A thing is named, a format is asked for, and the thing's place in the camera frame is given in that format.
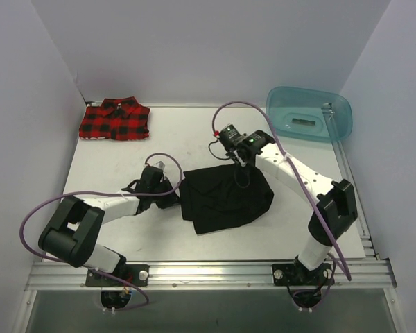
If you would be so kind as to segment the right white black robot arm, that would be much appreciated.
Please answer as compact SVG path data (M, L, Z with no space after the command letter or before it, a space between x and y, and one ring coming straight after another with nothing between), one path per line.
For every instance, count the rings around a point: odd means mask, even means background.
M297 256L293 274L302 284L312 282L328 252L358 218L353 184L346 179L337 182L314 171L281 150L277 140L262 130L246 135L228 125L215 137L235 163L269 174L311 206L309 238Z

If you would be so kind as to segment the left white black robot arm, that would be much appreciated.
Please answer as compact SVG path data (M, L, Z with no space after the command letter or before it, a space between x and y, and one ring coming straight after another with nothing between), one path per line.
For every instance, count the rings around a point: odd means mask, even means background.
M38 246L73 267L86 266L101 271L108 284L118 285L128 277L126 258L97 244L102 225L140 215L155 204L166 209L179 203L178 195L164 175L164 163L144 167L116 196L79 199L68 196L41 233Z

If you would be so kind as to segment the black long sleeve shirt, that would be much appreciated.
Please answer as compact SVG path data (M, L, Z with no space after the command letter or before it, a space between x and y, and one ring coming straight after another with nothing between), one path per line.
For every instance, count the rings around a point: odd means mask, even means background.
M247 225L265 214L274 198L260 170L235 164L185 171L179 190L182 218L198 235Z

